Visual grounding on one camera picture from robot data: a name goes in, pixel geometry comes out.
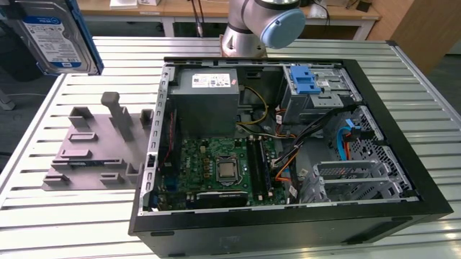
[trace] chip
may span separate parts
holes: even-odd
[[[235,171],[234,171],[234,163],[226,162],[219,163],[219,177],[220,178],[234,178],[235,177]]]

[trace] blue hard drive label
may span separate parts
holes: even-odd
[[[48,62],[56,67],[79,67],[80,57],[72,42],[65,38],[60,19],[27,16],[23,23]]]

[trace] metal table frame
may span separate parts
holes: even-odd
[[[164,36],[174,37],[174,23],[194,23],[194,17],[159,16],[158,12],[151,12],[150,16],[103,16],[85,15],[85,21],[95,22],[160,22],[163,24]],[[378,17],[361,20],[331,20],[333,26],[358,26],[353,40],[366,40],[373,24]],[[206,23],[227,23],[227,17],[204,17]],[[325,25],[325,19],[306,19],[306,25]]]
[[[108,113],[104,91],[120,92],[130,112],[155,108],[164,56],[219,56],[218,39],[95,37],[103,76],[60,76],[0,175],[0,257],[152,258],[127,235],[134,190],[44,192],[73,106]],[[450,202],[454,213],[373,244],[244,253],[219,258],[460,258],[461,117],[398,47],[385,42],[298,40],[270,57],[357,59]]]

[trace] yellow cable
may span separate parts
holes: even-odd
[[[256,124],[260,121],[263,121],[266,119],[267,113],[268,113],[268,108],[267,108],[267,104],[264,101],[264,98],[262,98],[260,94],[258,94],[258,92],[248,86],[244,87],[246,89],[248,89],[260,99],[262,103],[264,104],[264,115],[260,117],[260,119],[255,120],[255,121],[247,121],[247,122],[238,122],[238,125],[251,125],[251,124]]]

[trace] aluminum table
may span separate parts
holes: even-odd
[[[41,180],[71,125],[73,106],[108,113],[104,91],[135,113],[155,108],[164,56],[219,56],[219,41],[95,37],[103,76],[60,76],[0,175],[0,257],[156,258],[127,235],[134,190],[45,192]],[[385,42],[298,40],[270,57],[357,59],[454,213],[373,244],[214,258],[460,258],[461,117],[398,47]]]

